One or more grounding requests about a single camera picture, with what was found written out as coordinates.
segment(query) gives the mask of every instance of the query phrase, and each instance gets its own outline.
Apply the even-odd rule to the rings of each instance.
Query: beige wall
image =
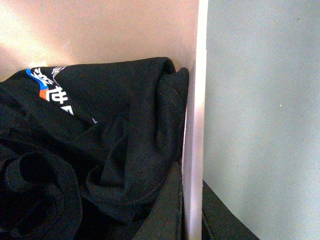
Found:
[[[35,66],[165,56],[192,68],[197,0],[2,0],[0,80]]]

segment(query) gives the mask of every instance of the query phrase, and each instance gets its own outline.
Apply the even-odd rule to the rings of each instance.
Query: black t-shirt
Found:
[[[176,73],[170,59],[157,57],[37,67],[1,83],[0,188],[17,188],[23,204],[11,205],[8,199],[15,196],[0,198],[0,210],[8,209],[0,211],[0,236],[12,235],[17,223],[8,220],[10,208],[23,205],[24,216],[40,196],[30,189],[41,186],[49,198],[48,184],[79,205],[75,211],[82,211],[82,198],[124,223],[150,208],[182,156],[188,80],[186,68]],[[25,185],[12,179],[11,186],[12,176]],[[68,184],[60,181],[66,178]],[[68,238],[80,221],[71,224],[75,230]]]

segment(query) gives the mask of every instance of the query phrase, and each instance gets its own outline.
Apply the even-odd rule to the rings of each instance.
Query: wall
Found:
[[[194,67],[198,0],[2,0],[0,80],[35,66],[169,57]]]
[[[319,13],[209,1],[204,180],[262,240],[320,239]]]

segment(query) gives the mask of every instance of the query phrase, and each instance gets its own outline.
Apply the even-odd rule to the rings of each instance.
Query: clothing pile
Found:
[[[0,239],[180,239],[188,82],[155,57],[0,83]]]

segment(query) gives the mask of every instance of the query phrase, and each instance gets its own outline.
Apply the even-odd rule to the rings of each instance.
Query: white panel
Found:
[[[210,1],[204,179],[262,240],[320,239],[320,2]]]
[[[183,149],[183,195],[188,240],[202,238],[207,13],[208,0],[200,0],[195,69],[190,75]]]

